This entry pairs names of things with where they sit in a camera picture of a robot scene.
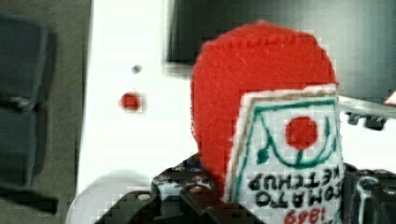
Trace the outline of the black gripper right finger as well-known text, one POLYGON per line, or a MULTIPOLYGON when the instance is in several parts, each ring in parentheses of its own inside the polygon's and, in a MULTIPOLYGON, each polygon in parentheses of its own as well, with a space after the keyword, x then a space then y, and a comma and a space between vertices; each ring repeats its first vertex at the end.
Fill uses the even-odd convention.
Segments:
POLYGON ((345 167, 342 224, 396 224, 396 174, 345 167))

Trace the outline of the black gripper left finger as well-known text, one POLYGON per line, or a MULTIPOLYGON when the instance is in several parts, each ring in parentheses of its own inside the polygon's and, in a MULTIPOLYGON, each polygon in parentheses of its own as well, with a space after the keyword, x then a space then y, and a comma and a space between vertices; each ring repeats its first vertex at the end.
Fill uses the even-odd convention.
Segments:
POLYGON ((202 215, 219 203, 214 180, 194 154, 152 180, 160 215, 202 215))

